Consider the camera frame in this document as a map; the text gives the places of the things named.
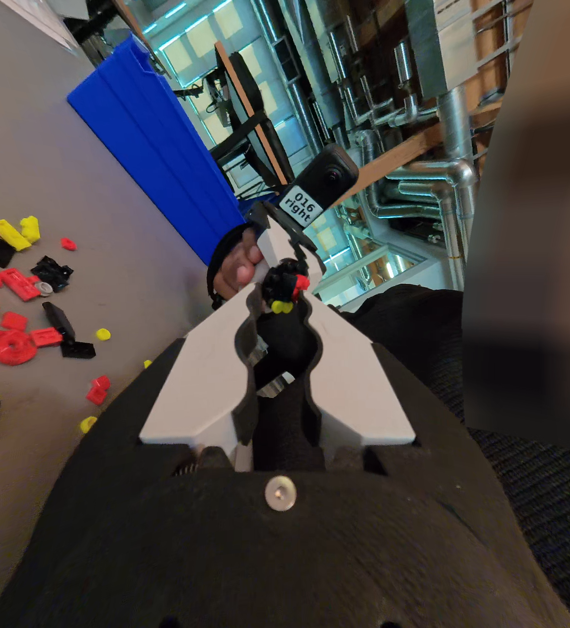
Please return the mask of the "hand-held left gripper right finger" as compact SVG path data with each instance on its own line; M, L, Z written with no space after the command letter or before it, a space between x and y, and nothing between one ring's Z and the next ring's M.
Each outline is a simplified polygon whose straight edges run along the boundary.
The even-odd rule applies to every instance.
M411 445L415 430L380 360L383 349L315 296L304 296L304 327L315 348L304 370L316 417L312 441L327 463L344 451Z

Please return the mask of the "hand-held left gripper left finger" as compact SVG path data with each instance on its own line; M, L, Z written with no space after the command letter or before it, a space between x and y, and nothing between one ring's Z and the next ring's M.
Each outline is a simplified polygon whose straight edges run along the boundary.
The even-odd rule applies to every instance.
M143 444L218 447L233 460L258 420L250 356L258 342L262 288L252 283L196 326L139 434Z

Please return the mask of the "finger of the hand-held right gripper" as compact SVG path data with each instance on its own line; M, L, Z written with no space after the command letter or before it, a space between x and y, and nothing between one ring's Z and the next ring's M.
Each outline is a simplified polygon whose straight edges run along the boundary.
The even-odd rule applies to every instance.
M322 263L322 260L315 251L311 251L307 247L302 248L302 253L307 264L307 277L309 279L309 287L305 290L306 293L312 294L322 280L326 267Z
M297 263L290 236L278 223L269 223L268 227L257 224L257 247L263 256L257 266L257 283L262 283L268 271L281 263L286 261Z

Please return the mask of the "yellow black lego assembly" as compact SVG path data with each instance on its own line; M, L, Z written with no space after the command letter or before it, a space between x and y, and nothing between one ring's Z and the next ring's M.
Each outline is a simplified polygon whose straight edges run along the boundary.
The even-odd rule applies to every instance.
M305 261L284 259L270 268L262 282L262 297L274 314L290 313L302 292L310 287L309 267Z

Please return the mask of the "red round lego plate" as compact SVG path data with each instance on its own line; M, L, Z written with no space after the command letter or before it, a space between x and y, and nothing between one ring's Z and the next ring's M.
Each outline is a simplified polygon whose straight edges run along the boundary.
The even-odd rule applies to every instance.
M22 365L37 354L38 348L30 335L19 330L0 331L0 364Z

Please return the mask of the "pile of loose lego pieces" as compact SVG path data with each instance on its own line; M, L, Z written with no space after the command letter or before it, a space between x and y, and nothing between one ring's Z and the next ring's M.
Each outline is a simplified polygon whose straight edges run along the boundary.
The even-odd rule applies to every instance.
M29 271L20 270L13 264L16 254L24 253L40 239L40 223L36 216L23 217L18 227L0 219L0 289L10 291L23 304L39 301L47 320L45 327L30 329L25 315L5 311L0 320L0 331L19 330L30 335L38 350L57 347L64 358L91 360L96 357L94 344L78 341L66 313L50 301L50 297L69 287L73 269L47 255Z

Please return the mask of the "person's right hand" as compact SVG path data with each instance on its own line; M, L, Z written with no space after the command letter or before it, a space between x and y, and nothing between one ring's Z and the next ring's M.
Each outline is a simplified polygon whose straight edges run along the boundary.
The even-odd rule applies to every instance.
M256 267L264 259L257 244L252 227L245 229L241 239L224 257L213 279L214 292L223 301L232 299L240 290L251 283Z

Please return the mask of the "wooden desk with black legs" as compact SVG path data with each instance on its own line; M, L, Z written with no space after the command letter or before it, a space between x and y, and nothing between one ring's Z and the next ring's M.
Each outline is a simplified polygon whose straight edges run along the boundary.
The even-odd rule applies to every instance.
M230 187L225 166L237 158L252 168L266 188L281 193L294 181L294 172L275 126L265 111L264 98L239 52L227 54L214 45L216 67L205 76L211 108L224 128L232 132L210 149Z

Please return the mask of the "wooden desk edge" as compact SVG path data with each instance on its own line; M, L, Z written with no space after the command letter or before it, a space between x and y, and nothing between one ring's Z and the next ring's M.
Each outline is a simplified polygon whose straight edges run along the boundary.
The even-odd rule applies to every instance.
M398 146L362 166L362 168L359 169L359 177L356 183L349 190L344 192L331 207L336 207L399 167L414 161L430 149L440 145L443 139L444 131L439 122L409 137Z

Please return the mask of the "blue plastic bin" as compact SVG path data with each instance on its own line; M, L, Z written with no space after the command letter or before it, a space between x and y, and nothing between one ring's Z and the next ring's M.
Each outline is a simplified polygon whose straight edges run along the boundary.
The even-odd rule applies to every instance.
M234 196L148 49L130 35L67 97L203 263L243 223Z

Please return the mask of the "black knit sweater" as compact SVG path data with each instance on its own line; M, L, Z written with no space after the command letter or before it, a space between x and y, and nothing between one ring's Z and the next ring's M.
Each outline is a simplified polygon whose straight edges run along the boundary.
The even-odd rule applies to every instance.
M398 358L464 424L462 299L458 291L398 285L341 315ZM570 450L480 429L468 432L570 611Z

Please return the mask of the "glossy printed sheet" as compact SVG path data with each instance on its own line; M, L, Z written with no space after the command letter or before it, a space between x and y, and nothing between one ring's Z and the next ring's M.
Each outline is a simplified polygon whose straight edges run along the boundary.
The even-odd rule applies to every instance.
M63 20L46 1L1 1L24 20L71 51L77 51L78 43Z

